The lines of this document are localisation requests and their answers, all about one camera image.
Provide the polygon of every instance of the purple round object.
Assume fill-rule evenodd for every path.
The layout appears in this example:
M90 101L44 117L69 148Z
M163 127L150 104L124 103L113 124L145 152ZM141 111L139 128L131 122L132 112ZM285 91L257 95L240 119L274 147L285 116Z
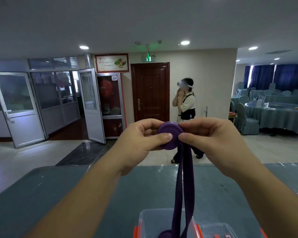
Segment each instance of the purple round object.
M161 232L158 238L171 238L171 230Z
M166 150L172 150L172 149L175 149L180 144L181 141L179 140L178 136L179 136L179 134L183 133L183 130L179 126L179 124L177 124L175 122L168 121L168 122L163 123L159 127L157 134L160 134L160 133L171 133L172 134L172 140L166 144L161 145L161 147Z

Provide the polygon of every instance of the person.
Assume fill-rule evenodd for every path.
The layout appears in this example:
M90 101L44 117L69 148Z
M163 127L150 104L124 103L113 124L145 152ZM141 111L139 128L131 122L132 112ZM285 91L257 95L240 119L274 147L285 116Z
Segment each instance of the person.
M195 96L192 91L193 88L193 79L184 78L181 82L178 83L180 87L177 91L175 98L172 101L172 106L178 108L178 118L177 123L188 121L194 119L195 117ZM180 161L180 152L181 146L178 146L178 152L175 154L171 160L172 164L178 164ZM204 152L191 146L191 149L196 155L197 159L201 159L204 155Z
M150 150L172 139L158 134L155 119L130 124L115 145L25 236L92 237L119 178L142 162ZM210 161L243 191L269 238L298 238L298 196L276 178L247 147L231 121L200 118L179 124L182 142L203 150Z

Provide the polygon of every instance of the open white door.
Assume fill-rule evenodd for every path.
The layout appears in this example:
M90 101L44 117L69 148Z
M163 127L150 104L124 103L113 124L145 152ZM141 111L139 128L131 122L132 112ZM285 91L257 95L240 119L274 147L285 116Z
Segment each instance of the open white door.
M88 138L105 144L103 117L99 105L99 94L94 68L79 70L82 100Z
M45 140L27 73L0 72L0 104L16 148Z

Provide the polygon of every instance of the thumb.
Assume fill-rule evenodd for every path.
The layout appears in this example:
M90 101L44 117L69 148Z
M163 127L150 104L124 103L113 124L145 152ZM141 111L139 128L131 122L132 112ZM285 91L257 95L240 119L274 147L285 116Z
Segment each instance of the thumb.
M147 151L152 150L153 148L156 148L159 145L166 144L167 142L172 140L172 134L171 133L161 133L158 135L152 135L145 137L145 149Z
M210 150L210 139L210 137L198 136L190 133L181 133L179 135L180 141L192 145L203 152L208 152Z

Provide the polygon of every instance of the black hair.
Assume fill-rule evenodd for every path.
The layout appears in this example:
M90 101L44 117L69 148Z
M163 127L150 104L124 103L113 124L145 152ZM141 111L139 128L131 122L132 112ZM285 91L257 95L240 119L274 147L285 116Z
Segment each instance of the black hair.
M193 79L191 78L184 78L181 81L185 82L187 85L193 86Z

